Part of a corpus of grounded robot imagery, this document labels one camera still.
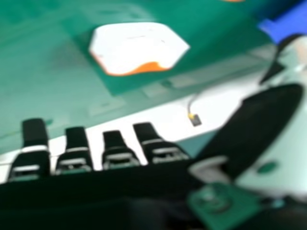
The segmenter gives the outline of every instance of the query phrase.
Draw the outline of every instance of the orange edge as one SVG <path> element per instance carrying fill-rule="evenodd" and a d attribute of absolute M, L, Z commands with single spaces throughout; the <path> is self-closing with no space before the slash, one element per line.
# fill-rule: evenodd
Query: orange edge
<path fill-rule="evenodd" d="M 124 77 L 124 76 L 137 74 L 137 73 L 158 72 L 158 71 L 169 70 L 168 68 L 161 67 L 158 62 L 152 61 L 152 62 L 147 62 L 147 63 L 137 67 L 136 69 L 134 69 L 134 70 L 132 70 L 128 73 L 114 74 L 114 73 L 110 73 L 110 72 L 107 71 L 107 69 L 105 68 L 103 63 L 99 60 L 99 58 L 92 51 L 90 51 L 90 53 L 93 56 L 93 58 L 95 59 L 95 61 L 98 63 L 98 65 L 103 69 L 104 72 L 106 72 L 108 75 L 115 76 L 115 77 Z"/>

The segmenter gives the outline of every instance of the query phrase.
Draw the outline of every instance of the black robotic finger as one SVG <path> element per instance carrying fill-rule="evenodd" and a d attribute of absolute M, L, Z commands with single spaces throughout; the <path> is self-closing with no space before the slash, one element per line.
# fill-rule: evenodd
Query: black robotic finger
<path fill-rule="evenodd" d="M 140 162 L 133 150 L 129 149 L 120 131 L 103 133 L 105 151 L 102 154 L 104 170 L 140 166 Z"/>
<path fill-rule="evenodd" d="M 164 163 L 189 159 L 184 150 L 172 142 L 163 140 L 151 123 L 133 125 L 135 134 L 149 163 Z"/>
<path fill-rule="evenodd" d="M 11 165 L 8 181 L 35 180 L 50 175 L 48 136 L 42 119 L 23 121 L 23 148 Z"/>
<path fill-rule="evenodd" d="M 93 162 L 84 127 L 66 129 L 66 150 L 59 156 L 56 175 L 85 173 L 93 170 Z"/>

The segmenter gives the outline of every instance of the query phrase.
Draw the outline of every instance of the green table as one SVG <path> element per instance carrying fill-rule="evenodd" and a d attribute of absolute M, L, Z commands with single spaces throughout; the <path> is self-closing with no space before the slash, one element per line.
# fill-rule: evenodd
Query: green table
<path fill-rule="evenodd" d="M 124 22 L 164 23 L 191 49 L 168 72 L 108 76 L 88 44 L 94 28 Z M 262 68 L 246 52 L 266 43 L 219 0 L 1 0 L 0 153 L 20 147 L 24 119 L 44 118 L 57 137 L 135 113 Z"/>

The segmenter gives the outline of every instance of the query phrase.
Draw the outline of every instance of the blue object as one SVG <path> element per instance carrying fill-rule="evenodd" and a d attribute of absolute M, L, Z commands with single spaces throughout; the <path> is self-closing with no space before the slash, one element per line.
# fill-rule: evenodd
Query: blue object
<path fill-rule="evenodd" d="M 307 34 L 307 0 L 293 7 L 289 12 L 276 20 L 264 20 L 261 30 L 266 32 L 275 43 L 293 34 Z"/>

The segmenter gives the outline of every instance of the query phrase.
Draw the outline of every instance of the white hexagonal object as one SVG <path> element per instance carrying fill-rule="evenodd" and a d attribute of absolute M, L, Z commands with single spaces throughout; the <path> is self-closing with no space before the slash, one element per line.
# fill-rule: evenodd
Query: white hexagonal object
<path fill-rule="evenodd" d="M 90 52 L 112 76 L 173 68 L 189 45 L 161 23 L 118 23 L 95 29 Z"/>

